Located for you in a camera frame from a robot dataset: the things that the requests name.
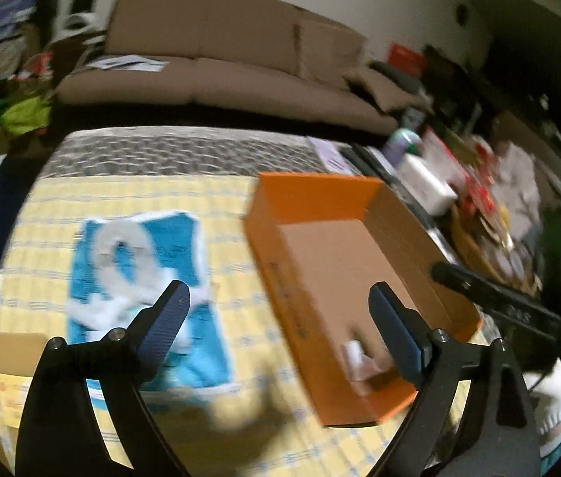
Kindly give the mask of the brown sofa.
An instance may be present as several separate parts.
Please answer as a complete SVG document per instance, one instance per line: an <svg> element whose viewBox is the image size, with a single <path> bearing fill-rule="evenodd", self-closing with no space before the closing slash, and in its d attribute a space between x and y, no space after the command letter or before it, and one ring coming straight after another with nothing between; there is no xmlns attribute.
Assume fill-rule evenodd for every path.
<svg viewBox="0 0 561 477"><path fill-rule="evenodd" d="M82 67L58 84L65 108L196 107L315 123L387 136L388 110L353 93L300 78L299 26L342 25L281 0L116 0L103 57L168 62L161 72Z"/></svg>

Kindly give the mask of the red box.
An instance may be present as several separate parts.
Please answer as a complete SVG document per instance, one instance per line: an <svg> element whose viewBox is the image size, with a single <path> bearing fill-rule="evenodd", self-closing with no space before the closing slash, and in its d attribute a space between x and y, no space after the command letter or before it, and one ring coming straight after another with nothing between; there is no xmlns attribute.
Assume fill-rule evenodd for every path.
<svg viewBox="0 0 561 477"><path fill-rule="evenodd" d="M424 55L414 52L399 43L392 43L388 50L387 64L412 78L419 79L426 69Z"/></svg>

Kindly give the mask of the fluffy teal handle brush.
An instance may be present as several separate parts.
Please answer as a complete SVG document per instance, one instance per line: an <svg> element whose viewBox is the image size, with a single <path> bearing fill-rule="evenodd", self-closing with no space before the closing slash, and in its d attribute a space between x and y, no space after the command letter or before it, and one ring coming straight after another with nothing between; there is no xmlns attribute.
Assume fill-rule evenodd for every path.
<svg viewBox="0 0 561 477"><path fill-rule="evenodd" d="M97 228L89 262L99 289L83 304L69 301L67 311L92 332L128 326L141 309L155 303L174 276L172 269L159 263L145 225L130 219Z"/></svg>

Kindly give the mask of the white plastic pipe connectors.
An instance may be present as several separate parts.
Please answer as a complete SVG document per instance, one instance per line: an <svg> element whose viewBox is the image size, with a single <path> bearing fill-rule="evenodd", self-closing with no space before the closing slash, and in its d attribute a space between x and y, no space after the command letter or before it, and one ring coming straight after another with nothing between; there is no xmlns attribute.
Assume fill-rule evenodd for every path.
<svg viewBox="0 0 561 477"><path fill-rule="evenodd" d="M377 357L369 357L359 340L342 343L340 353L347 380L360 396L367 396L383 386L395 367L388 351Z"/></svg>

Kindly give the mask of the yellow sponge block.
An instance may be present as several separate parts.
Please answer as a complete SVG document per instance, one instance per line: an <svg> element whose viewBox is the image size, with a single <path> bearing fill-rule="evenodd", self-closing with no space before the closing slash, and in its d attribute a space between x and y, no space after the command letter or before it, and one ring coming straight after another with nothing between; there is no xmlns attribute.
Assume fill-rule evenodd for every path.
<svg viewBox="0 0 561 477"><path fill-rule="evenodd" d="M0 414L6 427L20 427L28 389L47 345L43 334L0 333Z"/></svg>

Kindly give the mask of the blue mesh zipper pouch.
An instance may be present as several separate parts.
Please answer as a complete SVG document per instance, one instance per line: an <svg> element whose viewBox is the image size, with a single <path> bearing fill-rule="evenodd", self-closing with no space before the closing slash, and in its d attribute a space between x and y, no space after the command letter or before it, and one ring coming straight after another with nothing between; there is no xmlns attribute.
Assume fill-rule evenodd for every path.
<svg viewBox="0 0 561 477"><path fill-rule="evenodd" d="M151 366L148 392L209 394L232 384L204 231L189 212L84 220L65 313L71 345L137 328L138 317L150 313L138 346Z"/></svg>

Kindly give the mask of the wicker basket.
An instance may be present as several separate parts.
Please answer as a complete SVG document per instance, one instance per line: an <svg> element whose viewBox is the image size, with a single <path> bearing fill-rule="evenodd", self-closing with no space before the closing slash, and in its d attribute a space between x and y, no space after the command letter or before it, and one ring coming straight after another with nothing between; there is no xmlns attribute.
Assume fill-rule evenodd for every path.
<svg viewBox="0 0 561 477"><path fill-rule="evenodd" d="M532 258L518 249L507 251L488 234L474 234L462 223L457 205L451 208L450 232L455 251L470 270L496 283L535 297L541 283L533 272Z"/></svg>

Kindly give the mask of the orange cardboard box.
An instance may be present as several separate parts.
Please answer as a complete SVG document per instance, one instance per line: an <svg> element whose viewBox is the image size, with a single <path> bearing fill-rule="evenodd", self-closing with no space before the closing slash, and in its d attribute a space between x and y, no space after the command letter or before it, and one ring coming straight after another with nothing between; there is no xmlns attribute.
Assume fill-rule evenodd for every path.
<svg viewBox="0 0 561 477"><path fill-rule="evenodd" d="M325 427L378 424L408 407L415 388L396 366L360 396L340 353L359 340L369 357L388 351L369 311L385 282L432 328L468 341L482 324L476 306L433 282L442 253L382 181L365 176L262 173L244 229L267 296L306 392Z"/></svg>

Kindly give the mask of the brown throw pillow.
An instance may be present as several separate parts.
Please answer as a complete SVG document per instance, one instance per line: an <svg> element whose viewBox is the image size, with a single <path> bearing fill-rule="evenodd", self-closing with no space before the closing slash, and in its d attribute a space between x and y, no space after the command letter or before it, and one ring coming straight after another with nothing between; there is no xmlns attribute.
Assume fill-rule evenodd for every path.
<svg viewBox="0 0 561 477"><path fill-rule="evenodd" d="M355 68L366 38L348 27L307 19L299 26L298 70L305 81L346 91L344 74Z"/></svg>

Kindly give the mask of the white tissue box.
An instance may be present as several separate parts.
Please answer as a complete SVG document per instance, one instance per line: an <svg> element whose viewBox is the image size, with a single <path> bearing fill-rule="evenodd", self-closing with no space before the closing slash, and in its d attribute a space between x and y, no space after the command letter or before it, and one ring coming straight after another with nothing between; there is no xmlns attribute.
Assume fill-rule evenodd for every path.
<svg viewBox="0 0 561 477"><path fill-rule="evenodd" d="M419 156L404 154L397 167L397 176L412 197L432 217L441 217L447 213L457 199L453 188L435 176Z"/></svg>

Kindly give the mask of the papers on sofa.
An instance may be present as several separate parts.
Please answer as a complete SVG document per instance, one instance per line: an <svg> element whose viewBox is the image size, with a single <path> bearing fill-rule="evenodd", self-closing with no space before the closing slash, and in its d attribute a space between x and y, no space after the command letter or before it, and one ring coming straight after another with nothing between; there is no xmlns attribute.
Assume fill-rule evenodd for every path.
<svg viewBox="0 0 561 477"><path fill-rule="evenodd" d="M138 72L161 72L168 62L162 60L151 59L138 55L123 55L114 57L105 57L93 60L85 66L90 69L110 71L138 71Z"/></svg>

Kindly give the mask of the grey pebble pattern mat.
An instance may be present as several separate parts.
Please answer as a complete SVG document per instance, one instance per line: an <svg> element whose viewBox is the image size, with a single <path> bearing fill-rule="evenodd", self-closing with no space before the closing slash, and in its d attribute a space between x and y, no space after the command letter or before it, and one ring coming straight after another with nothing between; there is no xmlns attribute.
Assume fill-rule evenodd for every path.
<svg viewBox="0 0 561 477"><path fill-rule="evenodd" d="M72 132L40 176L258 176L326 171L305 137L233 128L143 126Z"/></svg>

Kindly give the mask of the green bag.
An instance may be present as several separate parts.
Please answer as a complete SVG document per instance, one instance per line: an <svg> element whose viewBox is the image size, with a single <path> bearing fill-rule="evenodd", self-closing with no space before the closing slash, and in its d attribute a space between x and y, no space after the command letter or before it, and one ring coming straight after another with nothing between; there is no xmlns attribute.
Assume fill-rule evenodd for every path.
<svg viewBox="0 0 561 477"><path fill-rule="evenodd" d="M20 136L47 128L50 115L50 101L36 96L15 103L2 114L0 122L11 135Z"/></svg>

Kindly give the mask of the yellow plaid tablecloth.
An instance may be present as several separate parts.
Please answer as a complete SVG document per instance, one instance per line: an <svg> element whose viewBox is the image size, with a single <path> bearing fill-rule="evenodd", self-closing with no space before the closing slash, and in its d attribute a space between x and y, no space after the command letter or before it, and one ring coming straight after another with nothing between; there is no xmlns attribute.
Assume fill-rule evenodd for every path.
<svg viewBox="0 0 561 477"><path fill-rule="evenodd" d="M144 397L196 476L362 476L414 400L368 308L388 283L467 341L442 254L362 176L78 176L37 182L0 269L0 434L12 452L46 340L129 325L173 280L190 312Z"/></svg>

